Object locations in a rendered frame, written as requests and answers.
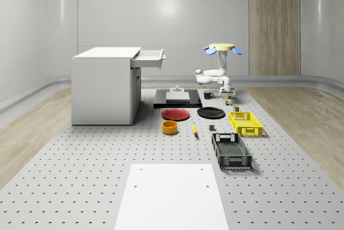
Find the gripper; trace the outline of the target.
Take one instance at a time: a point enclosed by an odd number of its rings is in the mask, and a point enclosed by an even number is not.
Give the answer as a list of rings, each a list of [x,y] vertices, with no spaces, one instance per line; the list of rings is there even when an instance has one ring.
[[[235,89],[230,89],[229,91],[220,89],[219,95],[223,97],[223,99],[232,99],[235,96]]]

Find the black plate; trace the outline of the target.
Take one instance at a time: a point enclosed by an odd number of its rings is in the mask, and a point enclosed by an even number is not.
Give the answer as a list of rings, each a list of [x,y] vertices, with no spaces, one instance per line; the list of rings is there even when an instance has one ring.
[[[207,119],[221,119],[225,112],[217,107],[202,107],[197,110],[199,116]]]

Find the yellow basket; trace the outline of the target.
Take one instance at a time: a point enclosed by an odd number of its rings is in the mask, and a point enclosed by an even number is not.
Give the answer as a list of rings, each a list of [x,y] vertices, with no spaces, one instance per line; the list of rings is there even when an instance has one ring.
[[[262,136],[262,125],[251,112],[230,112],[229,121],[242,136]]]

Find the drone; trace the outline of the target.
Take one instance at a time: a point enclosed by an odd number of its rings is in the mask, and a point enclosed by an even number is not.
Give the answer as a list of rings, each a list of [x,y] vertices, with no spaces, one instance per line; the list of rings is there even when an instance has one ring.
[[[208,55],[212,55],[217,51],[230,51],[232,50],[237,55],[242,55],[242,51],[236,48],[233,44],[210,44],[203,48]]]

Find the red plate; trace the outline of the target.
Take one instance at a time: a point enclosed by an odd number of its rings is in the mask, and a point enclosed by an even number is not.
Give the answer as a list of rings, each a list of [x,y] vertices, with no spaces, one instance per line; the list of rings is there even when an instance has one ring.
[[[185,109],[167,109],[162,112],[162,116],[166,120],[181,121],[186,120],[190,117],[190,113]]]

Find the dark grey basket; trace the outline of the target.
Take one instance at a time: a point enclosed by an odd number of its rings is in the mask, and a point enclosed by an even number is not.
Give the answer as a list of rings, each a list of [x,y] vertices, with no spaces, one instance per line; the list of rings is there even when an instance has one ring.
[[[213,133],[212,144],[221,168],[252,167],[252,155],[238,133]]]

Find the yellow bowl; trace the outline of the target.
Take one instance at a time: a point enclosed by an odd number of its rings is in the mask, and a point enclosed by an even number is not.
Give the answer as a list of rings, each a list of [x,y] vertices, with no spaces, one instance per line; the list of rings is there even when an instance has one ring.
[[[178,123],[173,120],[167,120],[162,123],[162,132],[164,134],[176,134],[178,131]]]

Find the white drawer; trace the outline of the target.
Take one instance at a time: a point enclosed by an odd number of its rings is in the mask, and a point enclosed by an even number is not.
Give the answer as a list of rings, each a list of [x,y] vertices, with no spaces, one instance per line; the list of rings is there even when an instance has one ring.
[[[131,59],[131,67],[158,67],[161,69],[162,61],[166,56],[163,49],[159,50],[140,50],[137,55]]]

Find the white board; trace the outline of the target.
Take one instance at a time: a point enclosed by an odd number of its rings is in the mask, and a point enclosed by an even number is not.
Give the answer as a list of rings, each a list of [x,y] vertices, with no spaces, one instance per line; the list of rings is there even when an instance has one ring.
[[[211,164],[133,164],[114,230],[228,230]]]

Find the white cabinet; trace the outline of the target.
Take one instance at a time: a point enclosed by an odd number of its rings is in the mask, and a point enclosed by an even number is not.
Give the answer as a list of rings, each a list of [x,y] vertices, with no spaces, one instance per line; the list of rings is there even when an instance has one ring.
[[[72,58],[71,123],[130,125],[131,59],[139,47],[95,47]]]

